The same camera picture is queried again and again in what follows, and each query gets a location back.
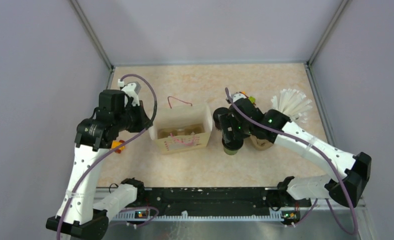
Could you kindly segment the brown pulp cup carrier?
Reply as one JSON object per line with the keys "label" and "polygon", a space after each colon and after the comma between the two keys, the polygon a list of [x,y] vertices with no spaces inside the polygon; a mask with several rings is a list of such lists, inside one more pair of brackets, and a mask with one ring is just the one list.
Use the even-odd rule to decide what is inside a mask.
{"label": "brown pulp cup carrier", "polygon": [[252,146],[258,151],[265,151],[271,148],[274,144],[266,139],[259,139],[255,136],[250,136]]}
{"label": "brown pulp cup carrier", "polygon": [[190,136],[204,133],[205,129],[203,124],[192,124],[182,127],[165,127],[157,132],[158,139],[168,138],[171,135],[176,136]]}

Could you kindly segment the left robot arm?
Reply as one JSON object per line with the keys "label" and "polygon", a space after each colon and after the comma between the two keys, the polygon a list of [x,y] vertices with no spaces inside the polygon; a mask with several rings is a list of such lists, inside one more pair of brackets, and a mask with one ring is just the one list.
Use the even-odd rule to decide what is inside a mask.
{"label": "left robot arm", "polygon": [[145,202],[146,194],[133,179],[121,183],[100,202],[94,202],[103,160],[116,151],[112,143],[120,132],[134,134],[121,143],[124,147],[152,124],[138,94],[138,90],[127,86],[102,91],[92,116],[77,126],[73,166],[65,196],[56,215],[46,222],[46,228],[56,232],[56,239],[100,240],[110,220],[124,207],[129,204],[139,207]]}

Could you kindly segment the red yellow green toy blocks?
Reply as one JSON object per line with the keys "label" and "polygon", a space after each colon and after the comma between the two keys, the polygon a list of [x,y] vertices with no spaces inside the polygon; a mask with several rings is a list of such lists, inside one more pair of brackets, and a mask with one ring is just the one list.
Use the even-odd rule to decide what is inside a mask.
{"label": "red yellow green toy blocks", "polygon": [[256,105],[256,99],[253,96],[249,96],[246,94],[245,91],[240,91],[240,94],[244,95],[247,99],[249,99],[249,101],[253,104]]}

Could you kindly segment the green paper cup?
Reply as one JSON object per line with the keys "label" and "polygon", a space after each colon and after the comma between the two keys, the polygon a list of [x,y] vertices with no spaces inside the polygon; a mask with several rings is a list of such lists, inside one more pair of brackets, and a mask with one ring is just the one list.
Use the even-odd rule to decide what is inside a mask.
{"label": "green paper cup", "polygon": [[224,147],[224,148],[223,148],[223,151],[224,151],[227,155],[233,156],[233,155],[236,155],[236,154],[240,151],[240,149],[239,149],[239,148],[238,148],[238,149],[229,149],[229,148]]}

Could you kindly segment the white cup of straws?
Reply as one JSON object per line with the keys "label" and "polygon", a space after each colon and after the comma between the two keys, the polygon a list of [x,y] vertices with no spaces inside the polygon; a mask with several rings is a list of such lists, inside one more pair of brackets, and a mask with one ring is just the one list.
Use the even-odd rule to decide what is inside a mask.
{"label": "white cup of straws", "polygon": [[312,100],[297,89],[282,89],[271,99],[272,108],[288,116],[293,122],[306,123],[308,112],[313,108]]}

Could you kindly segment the pink paper bag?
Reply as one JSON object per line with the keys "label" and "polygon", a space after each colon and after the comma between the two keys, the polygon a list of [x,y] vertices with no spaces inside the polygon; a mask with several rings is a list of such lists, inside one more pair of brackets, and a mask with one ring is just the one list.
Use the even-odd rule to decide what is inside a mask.
{"label": "pink paper bag", "polygon": [[193,104],[168,96],[168,108],[157,111],[148,129],[151,140],[163,155],[203,149],[213,130],[212,112],[206,102]]}

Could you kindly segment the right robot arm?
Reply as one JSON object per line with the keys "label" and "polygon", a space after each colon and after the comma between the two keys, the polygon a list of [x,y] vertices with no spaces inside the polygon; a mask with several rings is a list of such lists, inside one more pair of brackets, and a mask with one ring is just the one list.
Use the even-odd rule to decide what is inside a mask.
{"label": "right robot arm", "polygon": [[250,100],[240,98],[230,107],[219,107],[213,115],[222,132],[225,151],[236,154],[244,140],[255,137],[287,148],[321,168],[321,176],[286,177],[278,183],[278,200],[292,206],[306,198],[332,199],[344,207],[356,207],[371,176],[372,158],[365,152],[349,153],[302,129],[278,110],[263,113]]}

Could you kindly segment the yellow red toy car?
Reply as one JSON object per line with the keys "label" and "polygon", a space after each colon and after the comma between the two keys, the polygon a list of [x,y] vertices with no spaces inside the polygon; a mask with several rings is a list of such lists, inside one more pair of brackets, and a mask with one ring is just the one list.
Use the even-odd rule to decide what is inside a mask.
{"label": "yellow red toy car", "polygon": [[122,151],[126,148],[125,146],[121,146],[125,141],[124,140],[115,140],[111,144],[111,149],[115,149],[115,153],[121,154]]}

